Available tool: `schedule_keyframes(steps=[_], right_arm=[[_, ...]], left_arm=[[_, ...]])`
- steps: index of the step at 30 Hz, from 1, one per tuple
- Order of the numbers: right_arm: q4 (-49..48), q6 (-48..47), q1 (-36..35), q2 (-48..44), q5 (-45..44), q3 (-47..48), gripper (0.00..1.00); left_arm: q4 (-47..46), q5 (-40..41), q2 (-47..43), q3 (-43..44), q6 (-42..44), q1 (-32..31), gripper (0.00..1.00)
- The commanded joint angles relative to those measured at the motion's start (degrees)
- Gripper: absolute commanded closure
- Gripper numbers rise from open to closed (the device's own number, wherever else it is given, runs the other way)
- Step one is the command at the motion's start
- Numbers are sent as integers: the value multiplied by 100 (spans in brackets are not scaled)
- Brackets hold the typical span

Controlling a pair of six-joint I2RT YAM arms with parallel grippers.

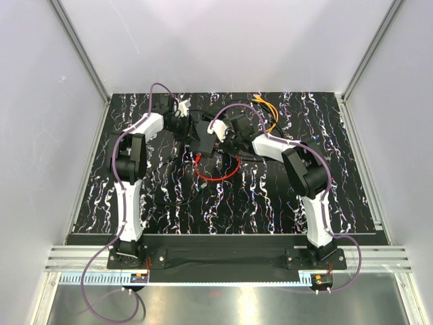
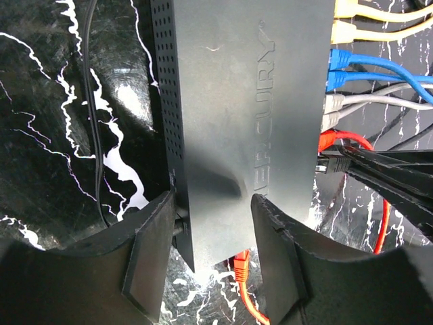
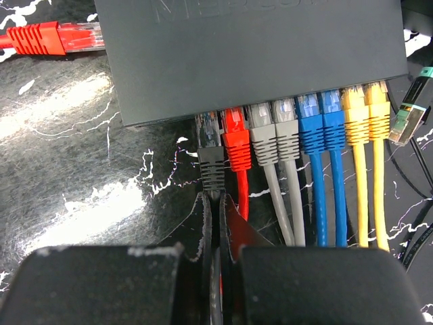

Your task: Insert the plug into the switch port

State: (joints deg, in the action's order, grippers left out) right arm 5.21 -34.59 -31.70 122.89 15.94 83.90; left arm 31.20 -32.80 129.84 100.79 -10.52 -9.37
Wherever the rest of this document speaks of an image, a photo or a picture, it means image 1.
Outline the black network switch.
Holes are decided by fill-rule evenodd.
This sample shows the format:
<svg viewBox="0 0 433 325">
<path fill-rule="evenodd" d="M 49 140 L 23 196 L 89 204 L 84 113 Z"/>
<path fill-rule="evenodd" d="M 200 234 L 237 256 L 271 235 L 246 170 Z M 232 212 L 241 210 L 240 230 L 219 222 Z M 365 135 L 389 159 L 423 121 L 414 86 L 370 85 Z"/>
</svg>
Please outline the black network switch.
<svg viewBox="0 0 433 325">
<path fill-rule="evenodd" d="M 212 158 L 217 137 L 208 133 L 209 124 L 208 121 L 198 121 L 191 127 L 189 149 L 194 154 Z"/>
</svg>

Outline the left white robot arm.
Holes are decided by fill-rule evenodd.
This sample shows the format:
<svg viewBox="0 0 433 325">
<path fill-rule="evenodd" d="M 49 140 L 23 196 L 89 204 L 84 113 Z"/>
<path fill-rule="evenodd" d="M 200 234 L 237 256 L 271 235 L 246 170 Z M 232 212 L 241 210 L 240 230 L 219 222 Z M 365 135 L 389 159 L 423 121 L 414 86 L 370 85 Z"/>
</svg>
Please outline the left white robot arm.
<svg viewBox="0 0 433 325">
<path fill-rule="evenodd" d="M 183 141 L 197 139 L 190 108 L 189 100 L 163 96 L 137 122 L 110 134 L 107 169 L 116 190 L 118 227 L 109 247 L 115 258 L 122 257 L 132 268 L 141 267 L 146 259 L 139 194 L 147 170 L 146 141 L 163 130 Z"/>
</svg>

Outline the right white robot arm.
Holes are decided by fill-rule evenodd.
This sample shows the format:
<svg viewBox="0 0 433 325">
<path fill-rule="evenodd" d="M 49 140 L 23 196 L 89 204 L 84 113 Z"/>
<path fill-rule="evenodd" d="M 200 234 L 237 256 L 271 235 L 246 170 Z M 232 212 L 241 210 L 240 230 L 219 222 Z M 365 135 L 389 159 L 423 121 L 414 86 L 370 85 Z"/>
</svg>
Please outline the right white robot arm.
<svg viewBox="0 0 433 325">
<path fill-rule="evenodd" d="M 332 175 L 315 140 L 288 140 L 255 131 L 243 116 L 229 124 L 215 119 L 207 132 L 226 151 L 248 152 L 284 165 L 291 189 L 301 198 L 307 222 L 307 248 L 300 258 L 315 268 L 328 264 L 336 252 L 330 224 L 329 191 Z"/>
</svg>

